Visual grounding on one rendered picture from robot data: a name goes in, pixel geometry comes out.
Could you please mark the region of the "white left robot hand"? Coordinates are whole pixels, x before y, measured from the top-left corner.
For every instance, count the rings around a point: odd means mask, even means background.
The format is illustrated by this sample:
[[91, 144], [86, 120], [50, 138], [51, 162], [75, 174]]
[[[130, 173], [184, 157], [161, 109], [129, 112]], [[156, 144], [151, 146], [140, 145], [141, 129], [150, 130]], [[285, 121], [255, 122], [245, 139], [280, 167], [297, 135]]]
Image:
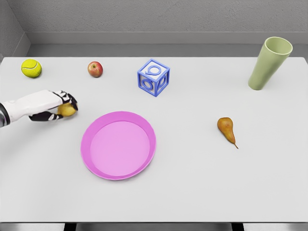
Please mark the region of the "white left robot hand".
[[50, 110], [64, 104], [69, 104], [75, 111], [78, 110], [76, 99], [63, 90], [41, 90], [20, 100], [23, 115], [29, 116], [32, 121], [45, 122], [62, 119], [63, 114], [52, 113]]

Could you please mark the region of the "yellow lemon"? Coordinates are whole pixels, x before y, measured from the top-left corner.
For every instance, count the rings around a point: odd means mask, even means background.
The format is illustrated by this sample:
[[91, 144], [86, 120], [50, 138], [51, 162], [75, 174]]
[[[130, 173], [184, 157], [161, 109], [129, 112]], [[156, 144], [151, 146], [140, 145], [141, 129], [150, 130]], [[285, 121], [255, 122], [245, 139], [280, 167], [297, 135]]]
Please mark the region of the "yellow lemon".
[[76, 112], [76, 109], [73, 107], [71, 103], [65, 103], [58, 106], [57, 114], [68, 117], [72, 116]]

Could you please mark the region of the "pink round plate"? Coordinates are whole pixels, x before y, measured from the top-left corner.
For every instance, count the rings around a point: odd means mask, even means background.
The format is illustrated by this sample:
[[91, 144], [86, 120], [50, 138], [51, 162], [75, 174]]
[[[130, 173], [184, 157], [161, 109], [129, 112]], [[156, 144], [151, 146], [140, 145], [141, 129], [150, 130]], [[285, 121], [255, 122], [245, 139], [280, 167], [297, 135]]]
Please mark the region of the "pink round plate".
[[125, 180], [142, 172], [156, 150], [156, 135], [142, 116], [126, 111], [105, 114], [85, 130], [80, 152], [85, 166], [107, 180]]

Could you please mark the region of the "yellow-green tennis ball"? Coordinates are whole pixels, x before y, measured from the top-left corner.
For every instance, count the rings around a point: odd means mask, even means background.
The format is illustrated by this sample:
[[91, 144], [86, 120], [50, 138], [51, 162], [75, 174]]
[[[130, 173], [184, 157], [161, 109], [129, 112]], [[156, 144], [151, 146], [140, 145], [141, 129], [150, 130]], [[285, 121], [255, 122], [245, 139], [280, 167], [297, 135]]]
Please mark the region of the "yellow-green tennis ball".
[[42, 67], [38, 61], [26, 59], [21, 65], [21, 71], [26, 77], [37, 78], [42, 72]]

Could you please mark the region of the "red apple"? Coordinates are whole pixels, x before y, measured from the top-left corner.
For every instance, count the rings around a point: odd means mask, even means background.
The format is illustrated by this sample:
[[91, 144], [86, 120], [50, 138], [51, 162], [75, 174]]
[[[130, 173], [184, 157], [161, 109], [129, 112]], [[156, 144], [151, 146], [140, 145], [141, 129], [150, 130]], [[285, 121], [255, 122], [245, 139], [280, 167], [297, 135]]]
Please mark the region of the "red apple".
[[100, 77], [103, 74], [103, 66], [97, 61], [90, 62], [88, 65], [88, 73], [92, 77]]

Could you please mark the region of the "blue letter cube block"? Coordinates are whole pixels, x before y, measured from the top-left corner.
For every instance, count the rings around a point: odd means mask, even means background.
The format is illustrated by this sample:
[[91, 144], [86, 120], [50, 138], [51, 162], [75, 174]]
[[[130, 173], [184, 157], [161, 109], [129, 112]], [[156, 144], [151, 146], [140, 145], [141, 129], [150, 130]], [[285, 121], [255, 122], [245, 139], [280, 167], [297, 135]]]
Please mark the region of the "blue letter cube block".
[[157, 97], [169, 84], [170, 68], [154, 59], [146, 62], [138, 71], [140, 89]]

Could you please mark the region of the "brown pear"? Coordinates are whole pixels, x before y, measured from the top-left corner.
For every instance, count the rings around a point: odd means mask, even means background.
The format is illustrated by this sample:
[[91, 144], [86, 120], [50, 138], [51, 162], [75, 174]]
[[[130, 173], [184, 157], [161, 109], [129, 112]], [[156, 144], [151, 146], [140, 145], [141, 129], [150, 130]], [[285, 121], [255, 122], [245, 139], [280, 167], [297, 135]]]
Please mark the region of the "brown pear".
[[217, 121], [217, 127], [224, 137], [238, 149], [233, 133], [233, 121], [229, 117], [222, 117]]

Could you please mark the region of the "pale green cup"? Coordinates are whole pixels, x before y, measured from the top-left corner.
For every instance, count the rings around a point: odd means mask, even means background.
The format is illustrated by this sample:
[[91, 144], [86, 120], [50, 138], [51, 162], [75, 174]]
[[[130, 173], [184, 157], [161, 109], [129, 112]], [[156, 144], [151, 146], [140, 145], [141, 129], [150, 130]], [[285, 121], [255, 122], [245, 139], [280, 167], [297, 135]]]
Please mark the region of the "pale green cup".
[[293, 46], [288, 40], [281, 37], [267, 38], [248, 80], [248, 86], [253, 90], [262, 90], [292, 51]]

